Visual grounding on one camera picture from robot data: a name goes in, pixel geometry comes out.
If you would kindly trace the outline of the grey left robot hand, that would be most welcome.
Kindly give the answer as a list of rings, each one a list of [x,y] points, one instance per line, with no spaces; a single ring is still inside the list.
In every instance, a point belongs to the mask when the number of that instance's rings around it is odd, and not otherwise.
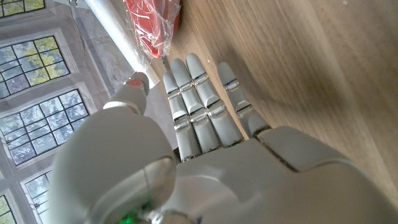
[[[217,67],[233,121],[200,59],[164,75],[178,148],[144,115],[136,72],[61,145],[50,173],[49,223],[396,223],[397,208],[336,149],[272,128],[231,67]]]

